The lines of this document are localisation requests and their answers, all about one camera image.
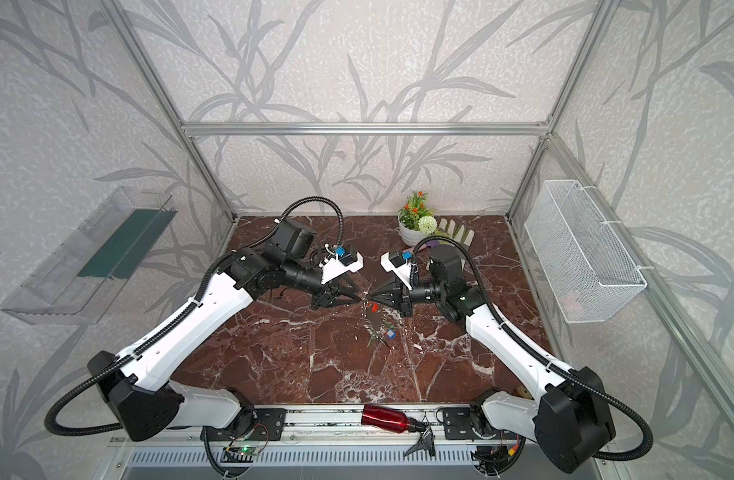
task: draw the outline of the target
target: red object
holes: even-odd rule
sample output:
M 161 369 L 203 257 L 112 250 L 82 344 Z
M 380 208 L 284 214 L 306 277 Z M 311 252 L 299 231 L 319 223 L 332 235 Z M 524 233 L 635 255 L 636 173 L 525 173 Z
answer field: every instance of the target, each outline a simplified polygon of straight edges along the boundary
M 402 433 L 408 430 L 422 432 L 425 430 L 425 425 L 414 418 L 408 418 L 399 410 L 372 404 L 365 405 L 365 410 L 362 413 L 362 425 L 382 428 L 393 433 Z

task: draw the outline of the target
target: brown object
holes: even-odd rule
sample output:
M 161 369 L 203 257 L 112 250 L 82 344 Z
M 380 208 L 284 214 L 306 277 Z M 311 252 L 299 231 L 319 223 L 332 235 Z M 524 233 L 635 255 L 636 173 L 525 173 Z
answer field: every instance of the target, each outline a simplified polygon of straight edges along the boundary
M 492 300 L 550 351 L 504 218 L 449 218 L 476 231 L 470 252 Z M 333 216 L 296 220 L 316 230 L 314 246 L 332 242 L 337 235 Z M 239 219 L 229 248 L 260 238 L 272 225 L 270 217 Z M 396 216 L 345 218 L 344 243 L 353 244 L 365 260 L 364 268 L 352 275 L 362 296 L 389 278 L 380 256 L 404 248 L 397 229 Z M 419 263 L 425 265 L 427 254 L 420 255 Z M 445 320 L 433 305 L 417 306 L 411 319 L 398 320 L 398 315 L 386 312 L 396 325 L 389 349 L 367 347 L 369 333 L 360 304 L 311 311 L 309 303 L 310 296 L 295 290 L 266 293 L 210 336 L 172 378 L 192 386 L 238 389 L 257 405 L 468 402 L 493 386 L 513 392 L 521 384 L 494 354 Z

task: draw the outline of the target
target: white mesh basket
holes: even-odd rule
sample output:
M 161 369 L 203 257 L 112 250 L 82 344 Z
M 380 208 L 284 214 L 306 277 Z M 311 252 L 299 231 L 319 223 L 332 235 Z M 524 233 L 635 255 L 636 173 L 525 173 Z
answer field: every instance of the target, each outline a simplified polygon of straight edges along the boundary
M 647 286 L 576 180 L 543 182 L 525 228 L 568 323 L 605 321 Z

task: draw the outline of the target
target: wallpaper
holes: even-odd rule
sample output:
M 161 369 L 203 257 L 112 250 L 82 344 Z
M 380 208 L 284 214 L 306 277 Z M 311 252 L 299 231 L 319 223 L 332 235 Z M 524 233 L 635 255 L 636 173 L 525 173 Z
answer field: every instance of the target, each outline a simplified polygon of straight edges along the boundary
M 413 190 L 429 192 L 429 206 L 440 213 L 504 214 L 537 143 L 535 137 L 441 135 L 200 140 L 234 210 L 247 214 L 278 213 L 308 195 L 332 198 L 345 212 L 395 214 Z
M 619 9 L 559 131 L 734 374 L 734 2 Z
M 640 293 L 610 320 L 597 323 L 564 321 L 524 224 L 544 180 L 567 178 L 546 153 L 527 195 L 517 208 L 514 226 L 526 262 L 537 281 L 545 306 L 544 325 L 554 332 L 561 356 L 575 368 L 588 366 L 604 389 L 633 408 L 650 424 L 655 444 L 632 462 L 598 463 L 605 478 L 734 480 L 734 432 L 671 340 L 646 296 Z M 615 446 L 628 450 L 641 433 L 612 408 Z
M 185 120 L 536 121 L 596 0 L 122 4 Z
M 0 480 L 90 478 L 112 435 L 55 437 L 46 410 L 182 304 L 229 228 L 99 5 L 0 1 L 0 304 L 117 187 L 172 194 L 178 210 L 93 326 L 0 312 Z M 96 392 L 61 420 L 112 421 Z

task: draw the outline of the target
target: white pom-pom flower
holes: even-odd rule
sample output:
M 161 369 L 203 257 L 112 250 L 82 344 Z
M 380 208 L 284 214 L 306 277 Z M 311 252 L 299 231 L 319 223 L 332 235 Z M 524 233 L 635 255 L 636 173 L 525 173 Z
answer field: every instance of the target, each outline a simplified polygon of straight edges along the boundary
M 436 232 L 436 218 L 431 215 L 426 215 L 418 220 L 418 230 L 426 235 L 431 235 Z

